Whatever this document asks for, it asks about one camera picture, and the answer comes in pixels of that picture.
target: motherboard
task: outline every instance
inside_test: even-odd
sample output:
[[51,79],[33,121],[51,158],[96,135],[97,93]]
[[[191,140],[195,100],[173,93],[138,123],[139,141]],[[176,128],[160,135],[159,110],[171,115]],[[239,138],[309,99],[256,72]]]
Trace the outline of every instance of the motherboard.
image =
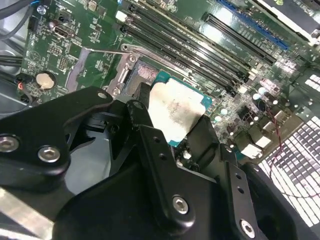
[[21,72],[38,104],[89,86],[132,96],[172,76],[198,93],[179,96],[209,101],[201,111],[220,141],[254,159],[292,114],[285,89],[318,70],[319,10],[307,0],[40,1]]

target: integrated circuit chip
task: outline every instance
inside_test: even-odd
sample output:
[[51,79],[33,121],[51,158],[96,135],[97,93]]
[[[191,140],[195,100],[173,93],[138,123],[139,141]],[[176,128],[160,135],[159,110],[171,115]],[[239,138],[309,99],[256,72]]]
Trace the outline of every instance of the integrated circuit chip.
[[99,6],[98,10],[97,10],[98,14],[101,15],[101,16],[105,16],[106,11],[107,10],[103,6]]
[[88,4],[88,9],[90,9],[91,11],[96,11],[97,3],[95,1],[90,1]]

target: blue wire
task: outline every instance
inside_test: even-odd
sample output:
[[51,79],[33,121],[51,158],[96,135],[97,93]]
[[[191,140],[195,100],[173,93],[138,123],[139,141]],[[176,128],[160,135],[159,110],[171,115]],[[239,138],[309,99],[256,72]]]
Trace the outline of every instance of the blue wire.
[[32,4],[36,4],[36,3],[39,3],[39,2],[40,2],[39,0],[33,1],[32,3],[30,3],[30,6],[32,6]]

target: blue pcie slot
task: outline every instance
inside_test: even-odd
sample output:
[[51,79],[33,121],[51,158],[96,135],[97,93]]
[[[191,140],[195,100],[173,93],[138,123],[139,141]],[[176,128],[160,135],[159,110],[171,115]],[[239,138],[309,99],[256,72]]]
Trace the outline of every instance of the blue pcie slot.
[[238,9],[236,9],[232,4],[230,4],[225,0],[216,0],[216,1],[222,4],[223,6],[225,6],[233,14],[235,14],[240,20],[242,20],[244,23],[254,28],[257,32],[261,33],[263,36],[265,36],[267,39],[269,39],[272,43],[277,45],[279,48],[281,48],[282,50],[288,50],[289,47],[283,41],[274,37],[270,32],[265,30],[262,26],[257,24],[255,21],[253,21],[251,18],[249,18],[245,14],[238,12]]

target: screw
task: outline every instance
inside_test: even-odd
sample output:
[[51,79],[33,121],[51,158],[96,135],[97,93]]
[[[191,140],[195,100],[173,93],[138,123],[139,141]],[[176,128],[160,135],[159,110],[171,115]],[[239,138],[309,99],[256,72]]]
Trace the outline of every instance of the screw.
[[251,166],[256,172],[259,172],[259,168],[257,168],[257,166],[255,164],[251,164]]
[[47,9],[44,6],[40,5],[36,8],[36,11],[43,16],[46,14]]
[[17,150],[19,141],[13,136],[0,137],[0,153],[10,153]]
[[190,159],[192,156],[191,156],[191,154],[190,154],[187,150],[185,150],[185,151],[183,152],[183,157],[184,157],[185,159]]
[[100,98],[102,98],[102,99],[106,99],[106,98],[107,98],[107,96],[106,96],[104,93],[102,93],[102,92],[99,92],[99,93],[98,93],[98,96],[99,96]]
[[137,61],[137,58],[136,58],[136,56],[130,55],[129,60],[130,60],[130,62],[134,63]]
[[140,103],[140,102],[138,102],[138,101],[134,101],[133,102],[133,105],[135,106],[135,107],[137,107],[138,109],[143,109],[144,107],[142,106],[142,104]]
[[177,159],[175,163],[176,163],[179,167],[183,167],[183,166],[184,166],[179,159]]
[[180,196],[175,196],[172,200],[173,207],[180,214],[186,214],[189,210],[187,202]]
[[224,147],[225,147],[225,149],[226,149],[229,153],[232,153],[232,150],[231,150],[231,148],[230,148],[229,146],[224,145]]
[[254,228],[248,223],[246,220],[241,219],[240,225],[244,233],[251,239],[254,239],[256,237]]
[[44,146],[38,151],[38,157],[46,163],[54,163],[59,160],[60,152],[54,146]]

